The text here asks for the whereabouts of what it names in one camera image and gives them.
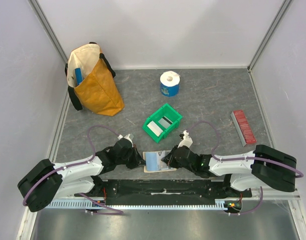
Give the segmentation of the beige leather card holder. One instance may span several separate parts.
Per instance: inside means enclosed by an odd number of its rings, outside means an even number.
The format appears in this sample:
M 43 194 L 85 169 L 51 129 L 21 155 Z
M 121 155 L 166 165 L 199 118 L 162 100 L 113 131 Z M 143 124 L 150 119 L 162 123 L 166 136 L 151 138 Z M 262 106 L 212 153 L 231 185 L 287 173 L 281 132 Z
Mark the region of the beige leather card holder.
M 144 151 L 143 159 L 145 160 L 144 172 L 145 173 L 159 173 L 159 172 L 172 172 L 176 168 L 168 166 L 162 159 L 170 153 L 170 150 L 162 151 Z

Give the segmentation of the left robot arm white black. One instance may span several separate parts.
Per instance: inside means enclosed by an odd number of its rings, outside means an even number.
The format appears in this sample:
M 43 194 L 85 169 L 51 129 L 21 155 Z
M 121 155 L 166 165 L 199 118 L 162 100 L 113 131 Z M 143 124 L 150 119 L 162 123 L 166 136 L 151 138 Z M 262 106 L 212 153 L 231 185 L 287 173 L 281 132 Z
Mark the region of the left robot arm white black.
M 23 196 L 23 205 L 38 212 L 54 199 L 74 194 L 98 196 L 103 184 L 99 175 L 115 170 L 118 165 L 134 169 L 145 163 L 132 140 L 121 138 L 114 146 L 84 159 L 52 163 L 49 159 L 38 162 L 17 184 Z

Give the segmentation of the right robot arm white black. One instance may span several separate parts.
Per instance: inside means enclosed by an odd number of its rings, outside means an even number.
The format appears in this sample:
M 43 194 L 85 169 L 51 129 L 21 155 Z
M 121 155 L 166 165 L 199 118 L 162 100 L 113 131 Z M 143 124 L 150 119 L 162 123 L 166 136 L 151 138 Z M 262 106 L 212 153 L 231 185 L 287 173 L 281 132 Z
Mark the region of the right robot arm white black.
M 297 160 L 263 144 L 257 145 L 254 151 L 229 156 L 196 154 L 187 146 L 176 145 L 162 161 L 169 167 L 185 168 L 204 179 L 224 176 L 221 189 L 228 197 L 257 187 L 295 191 Z

